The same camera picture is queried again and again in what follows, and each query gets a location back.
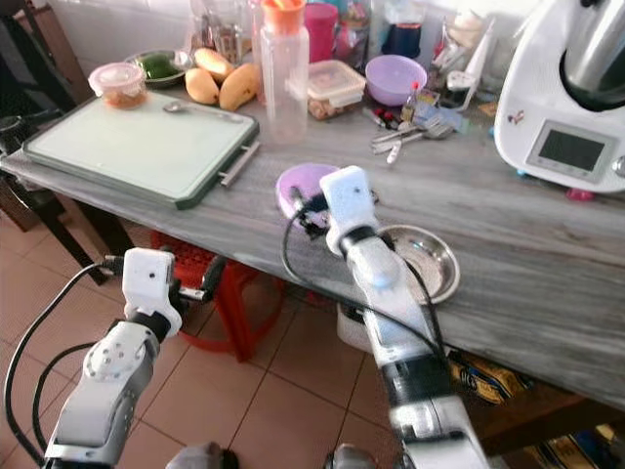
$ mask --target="green bowl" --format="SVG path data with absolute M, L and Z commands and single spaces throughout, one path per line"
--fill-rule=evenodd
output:
M 168 88 L 182 83 L 185 72 L 193 68 L 193 59 L 185 51 L 146 51 L 127 58 L 125 62 L 146 71 L 146 86 L 149 88 Z M 158 77 L 150 78 L 151 73 Z

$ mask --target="green vegetable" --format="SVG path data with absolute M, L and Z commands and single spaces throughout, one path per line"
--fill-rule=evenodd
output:
M 146 72 L 146 76 L 150 80 L 167 78 L 180 73 L 180 70 L 171 64 L 167 54 L 162 53 L 141 57 L 137 59 L 137 65 Z

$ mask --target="small jar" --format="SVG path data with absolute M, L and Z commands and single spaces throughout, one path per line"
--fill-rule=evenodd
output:
M 135 64 L 100 66 L 89 75 L 89 85 L 107 105 L 119 109 L 137 107 L 147 99 L 146 73 Z

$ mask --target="pink cup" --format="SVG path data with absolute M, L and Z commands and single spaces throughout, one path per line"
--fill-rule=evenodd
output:
M 308 3 L 304 11 L 304 24 L 311 37 L 311 64 L 332 59 L 334 28 L 339 10 L 328 3 Z

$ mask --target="display screen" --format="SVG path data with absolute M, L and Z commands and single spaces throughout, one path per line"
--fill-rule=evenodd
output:
M 604 147 L 605 144 L 601 142 L 552 130 L 538 155 L 558 163 L 592 171 Z

